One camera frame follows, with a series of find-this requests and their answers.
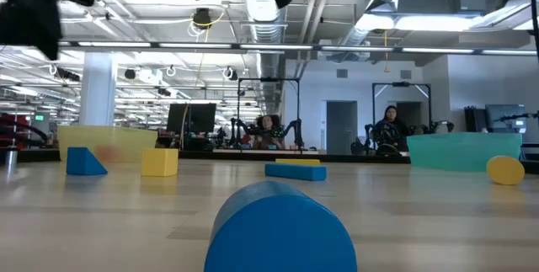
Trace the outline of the overhead light bar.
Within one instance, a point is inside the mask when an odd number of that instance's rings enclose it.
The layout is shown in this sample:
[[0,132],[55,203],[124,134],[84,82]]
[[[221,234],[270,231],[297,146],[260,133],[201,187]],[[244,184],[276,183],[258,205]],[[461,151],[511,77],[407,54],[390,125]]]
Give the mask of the overhead light bar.
[[344,53],[392,53],[392,54],[440,54],[471,56],[536,56],[535,50],[494,48],[448,48],[413,46],[346,46],[346,45],[293,45],[293,44],[244,44],[211,42],[112,42],[112,41],[62,41],[61,49],[73,51],[209,51],[240,52],[254,51],[272,53],[296,52],[344,52]]

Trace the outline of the yellow flat block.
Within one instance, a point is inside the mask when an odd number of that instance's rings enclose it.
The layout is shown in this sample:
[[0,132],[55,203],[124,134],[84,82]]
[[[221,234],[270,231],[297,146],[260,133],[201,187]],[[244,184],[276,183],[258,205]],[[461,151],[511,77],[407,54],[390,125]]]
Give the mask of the yellow flat block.
[[321,162],[318,159],[299,159],[299,158],[277,158],[276,163],[291,164],[291,165],[307,165],[320,166]]

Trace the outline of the silver metal post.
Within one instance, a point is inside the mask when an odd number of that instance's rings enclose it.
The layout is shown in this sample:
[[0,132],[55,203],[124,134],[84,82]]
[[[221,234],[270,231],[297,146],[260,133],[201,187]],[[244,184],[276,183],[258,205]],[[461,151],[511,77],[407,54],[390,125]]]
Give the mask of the silver metal post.
[[19,149],[11,146],[6,149],[5,166],[8,173],[12,173],[17,167]]

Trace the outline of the translucent yellow bin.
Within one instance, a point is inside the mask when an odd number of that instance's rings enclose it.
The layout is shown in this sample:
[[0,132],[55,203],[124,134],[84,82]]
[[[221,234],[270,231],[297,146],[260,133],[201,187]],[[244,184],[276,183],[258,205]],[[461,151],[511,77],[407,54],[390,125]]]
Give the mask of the translucent yellow bin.
[[101,163],[140,163],[145,149],[154,148],[157,132],[102,125],[61,125],[57,132],[60,159],[70,147],[86,147]]

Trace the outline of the person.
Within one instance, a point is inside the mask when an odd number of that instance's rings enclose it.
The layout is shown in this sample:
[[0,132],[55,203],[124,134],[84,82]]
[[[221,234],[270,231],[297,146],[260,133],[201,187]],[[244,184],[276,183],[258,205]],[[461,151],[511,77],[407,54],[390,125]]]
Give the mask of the person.
[[387,144],[400,152],[408,151],[407,137],[410,135],[410,129],[399,118],[394,105],[387,106],[383,118],[374,125],[372,135],[378,146]]
[[273,136],[273,131],[277,129],[270,115],[259,118],[261,128],[253,139],[254,150],[284,150],[286,148],[282,137]]

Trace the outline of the black computer monitor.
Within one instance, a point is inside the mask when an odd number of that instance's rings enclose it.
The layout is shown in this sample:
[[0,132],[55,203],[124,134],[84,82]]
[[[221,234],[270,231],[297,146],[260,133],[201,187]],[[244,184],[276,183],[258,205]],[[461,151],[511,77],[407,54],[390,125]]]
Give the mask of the black computer monitor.
[[214,129],[216,104],[171,104],[167,131],[176,133],[210,133]]
[[526,108],[523,104],[486,104],[485,113],[489,132],[526,132]]

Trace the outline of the translucent teal bin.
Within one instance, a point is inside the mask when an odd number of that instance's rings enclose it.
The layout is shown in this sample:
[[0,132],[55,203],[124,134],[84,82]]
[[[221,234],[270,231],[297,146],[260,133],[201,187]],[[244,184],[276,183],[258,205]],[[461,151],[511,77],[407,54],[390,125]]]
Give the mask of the translucent teal bin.
[[437,133],[408,136],[411,164],[462,172],[485,172],[497,156],[518,159],[522,136],[518,133]]

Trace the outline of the white building column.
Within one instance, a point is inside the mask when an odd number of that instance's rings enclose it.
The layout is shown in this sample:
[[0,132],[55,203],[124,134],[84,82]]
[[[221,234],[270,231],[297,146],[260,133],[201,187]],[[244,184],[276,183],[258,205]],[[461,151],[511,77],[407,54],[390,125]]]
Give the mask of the white building column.
[[117,68],[111,53],[84,54],[80,125],[113,125]]

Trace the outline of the grey door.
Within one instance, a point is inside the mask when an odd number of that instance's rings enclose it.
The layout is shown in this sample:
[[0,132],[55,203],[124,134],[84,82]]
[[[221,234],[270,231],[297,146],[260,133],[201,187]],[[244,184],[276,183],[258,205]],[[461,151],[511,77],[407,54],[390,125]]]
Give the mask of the grey door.
[[329,155],[351,155],[351,144],[357,137],[357,102],[327,102],[327,152]]

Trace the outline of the blue triangle block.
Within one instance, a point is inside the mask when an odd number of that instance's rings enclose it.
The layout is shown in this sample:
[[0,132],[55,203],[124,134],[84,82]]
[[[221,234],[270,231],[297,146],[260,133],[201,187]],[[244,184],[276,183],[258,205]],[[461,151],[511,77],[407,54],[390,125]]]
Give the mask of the blue triangle block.
[[108,171],[102,163],[86,147],[69,147],[67,149],[67,175],[106,175]]

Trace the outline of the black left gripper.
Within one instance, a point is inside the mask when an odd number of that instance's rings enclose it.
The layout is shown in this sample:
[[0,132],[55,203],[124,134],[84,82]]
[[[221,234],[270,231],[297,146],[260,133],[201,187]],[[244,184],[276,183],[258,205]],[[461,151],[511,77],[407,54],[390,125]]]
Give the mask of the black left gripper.
[[[37,48],[50,60],[58,58],[62,39],[60,0],[5,0],[0,3],[0,44]],[[90,7],[94,0],[67,0]]]

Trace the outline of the yellow cube block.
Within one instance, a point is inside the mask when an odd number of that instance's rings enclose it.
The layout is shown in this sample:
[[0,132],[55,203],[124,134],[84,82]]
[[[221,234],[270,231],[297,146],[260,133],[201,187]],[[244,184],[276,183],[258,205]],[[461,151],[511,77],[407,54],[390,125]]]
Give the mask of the yellow cube block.
[[174,148],[145,149],[142,152],[141,175],[148,177],[174,176],[179,169],[179,151]]

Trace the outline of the black gantry frame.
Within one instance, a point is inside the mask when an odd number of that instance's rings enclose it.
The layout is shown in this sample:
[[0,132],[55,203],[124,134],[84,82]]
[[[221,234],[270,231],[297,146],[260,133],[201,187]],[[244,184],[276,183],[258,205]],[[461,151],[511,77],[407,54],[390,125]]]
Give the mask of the black gantry frame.
[[373,83],[371,85],[371,123],[385,117],[388,106],[397,109],[398,118],[415,130],[423,130],[432,121],[432,87],[428,83]]
[[[237,118],[232,119],[232,134],[234,135],[233,145],[235,147],[239,147],[239,139],[240,139],[240,128],[243,128],[243,131],[250,136],[255,136],[258,134],[258,131],[260,127],[254,127],[254,126],[247,126],[245,123],[239,118],[240,115],[240,98],[242,93],[242,82],[243,81],[255,81],[259,83],[284,83],[284,82],[294,82],[296,84],[296,119],[300,119],[300,79],[299,78],[278,78],[278,77],[261,77],[261,78],[239,78],[237,81]],[[282,131],[274,131],[276,137],[283,137]],[[302,149],[296,147],[297,150],[300,152],[303,151],[304,147]]]

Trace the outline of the yellow disc block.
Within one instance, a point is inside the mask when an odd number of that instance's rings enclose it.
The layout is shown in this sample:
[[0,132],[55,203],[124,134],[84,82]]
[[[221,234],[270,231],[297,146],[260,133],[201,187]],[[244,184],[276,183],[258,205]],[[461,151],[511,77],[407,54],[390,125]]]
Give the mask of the yellow disc block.
[[488,161],[487,174],[496,184],[517,185],[525,177],[525,169],[516,158],[496,156]]

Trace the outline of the blue half-cylinder block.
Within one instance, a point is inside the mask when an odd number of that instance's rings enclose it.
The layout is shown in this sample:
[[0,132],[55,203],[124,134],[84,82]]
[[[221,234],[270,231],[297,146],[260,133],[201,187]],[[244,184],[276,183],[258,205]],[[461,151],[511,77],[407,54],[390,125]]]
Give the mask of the blue half-cylinder block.
[[216,214],[204,272],[357,272],[357,259],[332,211],[289,184],[262,181]]

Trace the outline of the black table edge frame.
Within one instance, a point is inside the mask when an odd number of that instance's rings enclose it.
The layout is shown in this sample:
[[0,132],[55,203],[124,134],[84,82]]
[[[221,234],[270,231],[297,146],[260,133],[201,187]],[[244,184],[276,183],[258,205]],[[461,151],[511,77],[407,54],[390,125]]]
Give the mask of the black table edge frame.
[[[321,154],[290,154],[270,151],[254,152],[179,152],[179,158],[183,159],[206,159],[206,160],[246,160],[246,161],[274,161],[277,158],[284,159],[318,159],[321,163],[392,163],[410,164],[408,157],[379,157],[379,156],[351,156],[351,155],[321,155]],[[19,151],[19,163],[42,163],[59,162],[60,152],[58,150],[26,150]]]

